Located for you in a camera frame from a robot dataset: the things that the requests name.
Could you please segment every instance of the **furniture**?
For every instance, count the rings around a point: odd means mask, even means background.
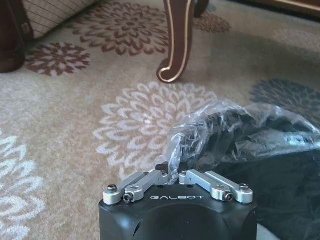
[[[24,64],[24,43],[42,37],[97,1],[0,0],[0,73]]]
[[[295,13],[320,17],[319,0],[238,0],[274,6]],[[168,22],[169,42],[168,58],[157,70],[157,77],[165,83],[176,81],[186,69],[192,46],[193,17],[200,17],[206,10],[209,0],[164,0]]]

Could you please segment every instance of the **screw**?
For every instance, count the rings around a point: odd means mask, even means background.
[[[117,185],[115,185],[115,184],[108,185],[108,188],[107,188],[108,193],[114,193],[116,191],[117,191]]]
[[[217,186],[215,186],[217,189],[220,189],[220,190],[223,190],[223,189],[225,189],[225,186],[223,186],[223,185],[217,185]]]
[[[239,189],[240,189],[241,191],[247,191],[247,190],[249,189],[249,185],[246,184],[246,183],[240,183],[240,184],[239,184]]]
[[[228,192],[228,193],[225,195],[225,200],[226,200],[227,202],[230,202],[230,201],[232,201],[233,199],[234,199],[234,196],[232,195],[231,192]]]
[[[131,193],[126,193],[125,195],[123,195],[123,201],[126,203],[126,204],[129,204],[132,202],[132,200],[134,199],[134,196],[132,196]]]

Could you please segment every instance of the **rug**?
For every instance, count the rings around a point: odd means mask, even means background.
[[[0,239],[98,240],[108,184],[152,169],[170,128],[218,98],[320,126],[319,23],[211,0],[173,84],[156,77],[168,44],[162,1],[107,0],[0,75]]]

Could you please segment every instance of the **gold trim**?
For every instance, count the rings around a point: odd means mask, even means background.
[[[272,0],[272,1],[283,3],[283,4],[294,5],[294,6],[305,8],[305,9],[320,11],[319,6],[314,6],[314,5],[307,4],[307,3],[301,3],[301,2],[297,2],[297,1],[291,1],[291,0]]]
[[[169,12],[169,16],[170,16],[170,25],[171,25],[171,56],[170,56],[170,62],[169,62],[169,66],[168,67],[164,67],[162,69],[160,69],[159,71],[159,77],[161,78],[162,81],[166,82],[166,83],[171,83],[173,81],[175,81],[182,73],[185,65],[186,65],[186,61],[187,61],[187,53],[188,53],[188,33],[189,33],[189,11],[190,11],[190,5],[191,2],[193,0],[188,0],[187,6],[186,6],[186,11],[185,11],[185,31],[184,31],[184,55],[183,55],[183,60],[182,60],[182,65],[181,68],[179,70],[179,72],[172,77],[169,80],[165,80],[161,74],[166,71],[166,70],[170,70],[172,68],[173,62],[174,62],[174,54],[175,54],[175,29],[174,29],[174,20],[173,20],[173,16],[172,16],[172,9],[171,9],[171,0],[167,0],[167,4],[168,4],[168,12]]]

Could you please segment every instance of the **curved furniture leg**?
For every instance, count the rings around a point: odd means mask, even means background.
[[[194,7],[194,17],[200,18],[209,5],[209,0],[198,0]]]
[[[164,0],[169,32],[169,56],[157,70],[165,83],[176,81],[186,69],[192,45],[194,0]]]

